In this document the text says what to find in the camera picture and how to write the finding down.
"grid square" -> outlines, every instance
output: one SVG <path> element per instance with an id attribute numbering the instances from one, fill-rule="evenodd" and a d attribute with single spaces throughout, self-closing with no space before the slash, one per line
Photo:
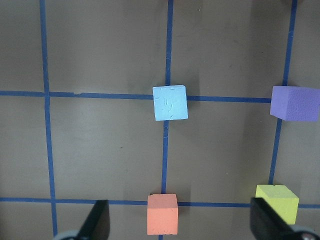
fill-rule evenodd
<path id="1" fill-rule="evenodd" d="M 91 204 L 57 204 L 59 232 L 78 230 L 92 207 Z M 147 236 L 146 206 L 109 205 L 109 214 L 110 240 L 158 239 L 158 236 Z"/>
<path id="2" fill-rule="evenodd" d="M 167 193 L 180 202 L 249 203 L 267 184 L 276 119 L 270 104 L 192 102 L 171 122 Z"/>
<path id="3" fill-rule="evenodd" d="M 299 208 L 296 216 L 296 224 L 306 226 L 320 234 L 320 209 Z"/>
<path id="4" fill-rule="evenodd" d="M 171 84 L 195 96 L 271 97 L 290 13 L 286 1 L 175 0 Z"/>
<path id="5" fill-rule="evenodd" d="M 165 79 L 163 0 L 48 0 L 50 89 L 152 94 Z"/>
<path id="6" fill-rule="evenodd" d="M 0 90 L 43 92 L 39 1 L 0 1 Z"/>
<path id="7" fill-rule="evenodd" d="M 0 97 L 0 196 L 49 198 L 44 99 Z"/>
<path id="8" fill-rule="evenodd" d="M 56 197 L 142 200 L 161 189 L 163 124 L 151 100 L 51 99 Z"/>
<path id="9" fill-rule="evenodd" d="M 0 239 L 52 239 L 50 203 L 0 202 Z"/>
<path id="10" fill-rule="evenodd" d="M 320 122 L 282 122 L 274 183 L 286 185 L 300 204 L 320 204 Z"/>
<path id="11" fill-rule="evenodd" d="M 250 208 L 179 207 L 178 235 L 165 240 L 254 240 L 249 228 Z"/>
<path id="12" fill-rule="evenodd" d="M 298 4 L 289 73 L 292 86 L 320 89 L 319 18 L 317 0 Z"/>

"foam cube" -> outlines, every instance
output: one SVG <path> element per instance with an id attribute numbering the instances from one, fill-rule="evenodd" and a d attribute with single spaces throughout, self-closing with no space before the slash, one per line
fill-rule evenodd
<path id="1" fill-rule="evenodd" d="M 188 118 L 185 86 L 155 86 L 152 90 L 156 121 Z"/>
<path id="2" fill-rule="evenodd" d="M 320 90 L 299 86 L 274 86 L 270 114 L 285 121 L 316 122 Z"/>
<path id="3" fill-rule="evenodd" d="M 148 196 L 147 234 L 178 234 L 178 203 L 175 194 Z"/>
<path id="4" fill-rule="evenodd" d="M 256 198 L 263 198 L 287 223 L 295 224 L 299 198 L 284 185 L 257 185 Z"/>

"blue painter's tape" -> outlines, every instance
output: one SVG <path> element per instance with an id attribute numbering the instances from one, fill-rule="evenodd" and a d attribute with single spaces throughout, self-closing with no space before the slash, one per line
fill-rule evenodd
<path id="1" fill-rule="evenodd" d="M 163 122 L 161 194 L 166 193 L 168 170 L 169 121 Z"/>
<path id="2" fill-rule="evenodd" d="M 178 202 L 180 207 L 250 208 L 250 203 Z"/>
<path id="3" fill-rule="evenodd" d="M 299 204 L 300 209 L 320 209 L 320 204 Z"/>
<path id="4" fill-rule="evenodd" d="M 285 63 L 284 63 L 284 71 L 283 71 L 283 81 L 282 81 L 283 86 L 288 85 L 292 45 L 294 41 L 297 6 L 298 6 L 298 0 L 292 0 L 289 33 L 288 33 L 288 40 L 286 45 L 286 55 L 285 55 Z M 269 181 L 268 181 L 268 184 L 270 185 L 274 183 L 277 157 L 278 157 L 278 148 L 279 148 L 279 141 L 280 141 L 280 134 L 281 134 L 281 126 L 282 126 L 282 120 L 278 118 L 276 123 L 276 129 L 275 129 L 273 153 L 272 153 L 271 167 L 270 167 L 270 174 L 269 174 Z"/>
<path id="5" fill-rule="evenodd" d="M 49 94 L 46 1 L 40 0 L 41 49 L 44 92 Z"/>
<path id="6" fill-rule="evenodd" d="M 166 54 L 165 54 L 165 85 L 171 85 L 171 52 L 172 52 L 172 28 L 174 16 L 174 0 L 168 0 L 168 13 L 166 24 Z"/>
<path id="7" fill-rule="evenodd" d="M 95 204 L 96 200 L 90 199 L 56 199 L 57 204 Z"/>
<path id="8" fill-rule="evenodd" d="M 132 100 L 153 100 L 153 95 L 146 94 L 116 94 L 116 93 L 74 93 L 51 91 L 50 97 L 55 98 L 88 98 L 88 99 L 132 99 Z"/>
<path id="9" fill-rule="evenodd" d="M 147 206 L 147 201 L 109 200 L 110 205 L 138 205 Z"/>
<path id="10" fill-rule="evenodd" d="M 188 101 L 227 102 L 227 103 L 271 103 L 271 98 L 264 97 L 235 97 L 235 96 L 187 96 Z"/>
<path id="11" fill-rule="evenodd" d="M 31 197 L 0 197 L 0 202 L 51 203 L 51 199 L 48 199 L 48 198 L 31 198 Z"/>
<path id="12" fill-rule="evenodd" d="M 44 97 L 45 94 L 39 91 L 0 91 L 0 96 Z"/>
<path id="13" fill-rule="evenodd" d="M 51 138 L 51 121 L 50 121 L 50 97 L 44 97 L 44 118 L 45 118 L 45 135 L 46 135 L 46 149 L 48 158 L 49 170 L 49 185 L 50 185 L 50 198 L 51 198 L 51 213 L 52 213 L 52 229 L 53 235 L 58 234 L 57 224 L 57 210 L 56 210 L 56 190 L 55 190 L 55 174 L 54 174 L 54 161 L 52 154 L 52 138 Z"/>

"orange foam cube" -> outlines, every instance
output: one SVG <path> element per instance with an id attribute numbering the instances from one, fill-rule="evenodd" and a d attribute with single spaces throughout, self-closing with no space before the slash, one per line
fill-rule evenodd
<path id="1" fill-rule="evenodd" d="M 178 234 L 178 203 L 175 194 L 148 196 L 147 234 Z"/>

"purple foam cube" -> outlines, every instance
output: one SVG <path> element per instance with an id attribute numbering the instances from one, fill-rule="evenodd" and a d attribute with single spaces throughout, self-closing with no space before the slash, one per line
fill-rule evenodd
<path id="1" fill-rule="evenodd" d="M 285 121 L 316 122 L 320 90 L 299 86 L 274 86 L 270 114 Z"/>

